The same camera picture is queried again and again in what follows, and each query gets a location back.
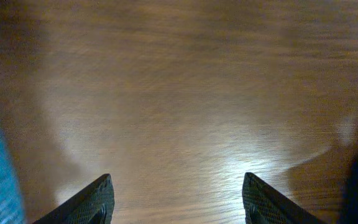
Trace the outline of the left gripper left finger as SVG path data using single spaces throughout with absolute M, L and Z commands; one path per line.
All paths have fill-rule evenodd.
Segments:
M 111 175 L 103 174 L 34 224 L 110 224 L 114 204 Z

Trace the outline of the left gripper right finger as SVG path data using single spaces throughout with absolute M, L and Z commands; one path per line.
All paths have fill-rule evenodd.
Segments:
M 246 224 L 324 224 L 251 172 L 244 176 L 242 201 Z

